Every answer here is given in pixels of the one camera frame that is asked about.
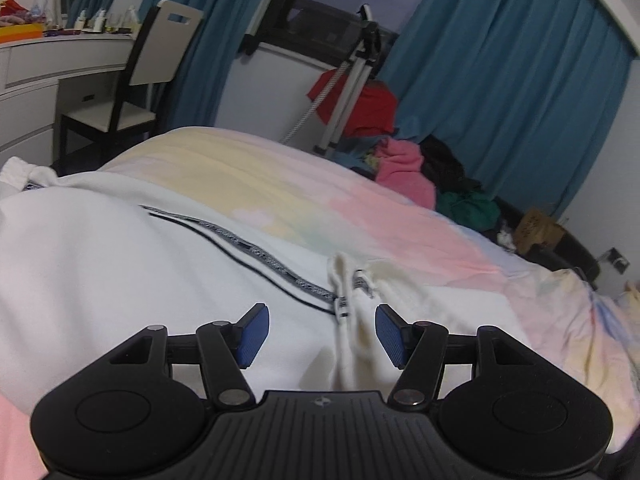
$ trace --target cardboard box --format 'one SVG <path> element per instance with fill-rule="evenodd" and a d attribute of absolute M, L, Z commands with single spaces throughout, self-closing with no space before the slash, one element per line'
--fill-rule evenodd
<path fill-rule="evenodd" d="M 518 254 L 527 254 L 533 244 L 553 250 L 566 234 L 566 229 L 556 224 L 539 209 L 529 209 L 513 234 Z"/>
<path fill-rule="evenodd" d="M 12 25 L 0 27 L 0 43 L 10 41 L 36 40 L 44 34 L 44 25 L 33 23 L 32 25 Z"/>

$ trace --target pink towel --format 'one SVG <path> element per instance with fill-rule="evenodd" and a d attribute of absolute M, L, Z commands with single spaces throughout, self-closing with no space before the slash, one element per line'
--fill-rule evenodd
<path fill-rule="evenodd" d="M 420 146 L 408 140 L 383 139 L 374 154 L 380 158 L 376 182 L 398 192 L 417 205 L 434 209 L 436 187 L 420 173 L 424 157 Z"/>
<path fill-rule="evenodd" d="M 0 395 L 0 478 L 38 480 L 46 473 L 31 439 L 29 417 Z"/>

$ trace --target bed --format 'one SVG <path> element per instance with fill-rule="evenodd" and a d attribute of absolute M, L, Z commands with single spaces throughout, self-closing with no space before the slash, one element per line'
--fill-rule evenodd
<path fill-rule="evenodd" d="M 235 279 L 233 267 L 225 267 L 223 260 L 208 260 L 213 256 L 204 253 L 202 244 L 194 240 L 197 237 L 169 225 L 172 219 L 180 218 L 205 219 L 225 232 L 269 248 L 268 253 L 278 262 L 285 262 L 319 289 L 334 291 L 336 297 L 348 297 L 348 281 L 354 272 L 362 271 L 372 281 L 378 299 L 391 304 L 409 322 L 429 319 L 447 326 L 451 333 L 463 334 L 475 334 L 482 324 L 500 326 L 606 402 L 614 419 L 608 452 L 620 450 L 640 422 L 638 302 L 627 301 L 620 307 L 594 293 L 573 272 L 550 272 L 508 254 L 475 232 L 327 160 L 247 134 L 193 127 L 139 144 L 95 173 L 57 179 L 49 169 L 14 159 L 0 173 L 0 186 L 4 186 L 0 187 L 0 274 L 10 270 L 14 277 L 11 285 L 0 284 L 0 316 L 10 320 L 11 326 L 9 329 L 4 323 L 0 327 L 0 351 L 5 352 L 0 361 L 4 362 L 0 364 L 0 416 L 11 421 L 0 430 L 0 476 L 4 479 L 35 479 L 44 473 L 27 430 L 26 414 L 38 396 L 127 335 L 156 322 L 164 322 L 170 333 L 192 331 L 197 322 L 213 320 L 215 315 L 236 316 L 238 309 L 261 294 L 267 301 L 288 308 L 288 296 L 275 295 L 263 284 L 251 282 L 254 296 L 244 291 L 236 295 L 240 299 L 233 294 L 225 296 L 227 303 L 241 303 L 236 310 L 225 310 L 222 305 L 216 307 L 218 312 L 208 312 L 205 307 L 197 314 L 189 311 L 172 317 L 171 305 L 186 300 L 163 298 L 163 294 L 171 296 L 169 289 L 157 290 L 151 298 L 147 289 L 156 285 L 145 280 L 174 276 L 187 267 L 196 269 L 197 274 L 203 265 L 221 266 L 220 280 L 226 282 L 217 282 L 216 277 L 214 283 L 207 283 L 206 272 L 197 276 L 197 286 L 207 283 L 209 287 L 198 291 L 199 296 L 193 293 L 185 303 L 197 304 L 214 297 L 216 284 L 226 283 L 228 288 Z M 148 209 L 141 212 L 140 205 Z M 66 220 L 69 211 L 75 212 L 72 221 Z M 145 224 L 148 214 L 168 221 L 151 229 Z M 94 230 L 102 229 L 100 234 L 86 227 L 94 224 Z M 12 243 L 18 239 L 28 250 L 12 247 L 7 243 L 9 236 Z M 100 238 L 101 245 L 78 243 L 81 247 L 74 250 L 80 252 L 70 264 L 75 269 L 74 265 L 82 262 L 93 269 L 94 263 L 86 259 L 99 250 L 104 257 L 91 275 L 86 269 L 71 273 L 57 269 L 56 257 L 68 256 L 63 241 L 75 244 L 79 239 L 75 237 Z M 40 254 L 36 241 L 51 239 L 58 240 L 56 250 Z M 122 268 L 105 267 L 104 261 L 118 245 L 122 247 L 117 254 L 124 251 L 133 261 L 114 256 L 120 258 Z M 145 253 L 144 258 L 136 259 L 138 253 Z M 156 269 L 153 266 L 160 265 L 158 260 L 183 263 Z M 141 266 L 153 267 L 156 276 L 136 274 L 132 284 L 130 276 L 140 272 Z M 15 283 L 20 282 L 21 271 L 31 273 L 30 282 L 39 290 L 39 296 L 32 300 L 40 298 L 45 303 L 40 310 L 24 312 L 18 300 Z M 57 282 L 68 281 L 66 288 L 49 283 L 49 274 L 56 272 L 61 272 L 56 275 Z M 142 303 L 165 304 L 166 311 L 162 306 L 125 308 L 121 304 L 127 298 L 111 290 L 104 291 L 105 298 L 96 300 L 93 310 L 84 309 L 81 301 L 91 303 L 94 298 L 76 290 L 73 280 L 82 277 L 96 290 L 103 290 L 100 280 L 119 283 L 122 273 L 129 273 L 128 281 L 122 282 L 125 292 L 144 298 Z M 241 278 L 244 275 L 235 282 L 238 287 L 242 287 Z M 180 279 L 184 288 L 193 285 L 192 276 Z M 42 299 L 49 296 L 57 299 Z M 75 318 L 66 317 L 63 303 L 67 298 L 78 310 L 80 325 L 74 325 L 78 322 Z M 248 370 L 248 381 L 257 397 L 268 388 L 331 388 L 335 385 L 332 374 L 338 368 L 343 386 L 388 391 L 399 372 L 382 364 L 387 360 L 374 337 L 365 338 L 368 343 L 358 339 L 358 331 L 372 330 L 369 312 L 361 309 L 351 317 L 354 325 L 338 324 L 336 328 L 335 320 L 320 312 L 322 298 L 316 300 L 315 310 L 298 309 L 293 316 L 286 314 L 292 311 L 280 313 L 283 324 L 291 323 L 287 329 L 303 336 L 293 346 L 267 349 L 265 361 L 257 362 L 257 370 Z M 43 308 L 57 312 L 58 317 L 52 318 L 54 326 L 58 327 L 61 319 L 68 323 L 55 341 L 49 342 L 55 346 L 52 355 L 58 357 L 49 355 L 46 367 L 40 362 L 49 346 L 40 343 L 43 336 L 33 328 L 36 320 L 49 316 Z M 117 316 L 117 322 L 104 314 L 107 310 L 110 316 Z M 65 330 L 78 330 L 78 326 L 87 339 L 81 342 L 82 352 L 63 340 L 65 333 L 74 333 Z M 16 332 L 23 336 L 22 341 L 10 337 Z M 271 335 L 274 341 L 278 338 L 283 341 L 285 332 Z M 33 345 L 25 346 L 24 341 Z M 345 341 L 351 349 L 335 351 L 334 347 L 341 348 Z M 290 355 L 296 353 L 295 344 L 304 347 L 303 356 Z M 269 368 L 268 359 L 283 360 L 284 364 L 278 370 Z M 8 361 L 17 364 L 11 366 Z M 357 370 L 363 366 L 371 370 L 360 377 Z M 455 369 L 447 369 L 441 395 L 468 380 L 468 369 L 451 368 Z"/>

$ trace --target window frame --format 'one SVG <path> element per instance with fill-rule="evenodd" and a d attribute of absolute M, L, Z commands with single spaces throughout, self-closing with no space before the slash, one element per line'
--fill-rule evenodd
<path fill-rule="evenodd" d="M 331 66 L 339 66 L 346 57 L 343 50 L 306 40 L 286 29 L 287 17 L 295 2 L 296 0 L 270 0 L 256 33 L 245 35 L 241 52 L 250 56 L 261 43 L 268 43 Z"/>

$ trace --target pile of clothes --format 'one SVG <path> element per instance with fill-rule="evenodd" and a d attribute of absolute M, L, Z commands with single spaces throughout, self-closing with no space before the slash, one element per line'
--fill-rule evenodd
<path fill-rule="evenodd" d="M 320 76 L 308 93 L 311 100 L 321 94 L 335 72 Z M 343 75 L 318 107 L 316 113 L 324 124 L 329 123 L 346 80 Z M 480 182 L 466 177 L 464 167 L 444 142 L 432 135 L 420 145 L 389 137 L 396 133 L 396 108 L 398 100 L 382 81 L 366 83 L 342 134 L 352 140 L 385 137 L 364 155 L 371 172 L 351 164 L 347 167 L 457 224 L 481 233 L 493 231 L 488 237 L 494 242 L 500 237 L 510 240 L 502 232 L 498 205 L 482 191 Z"/>
<path fill-rule="evenodd" d="M 372 172 L 357 171 L 381 186 L 512 248 L 497 203 L 480 182 L 466 176 L 462 163 L 436 137 L 430 135 L 420 145 L 387 137 L 367 152 L 364 163 Z"/>
<path fill-rule="evenodd" d="M 0 27 L 12 25 L 29 25 L 31 23 L 43 23 L 43 16 L 34 17 L 31 13 L 15 0 L 0 1 Z"/>

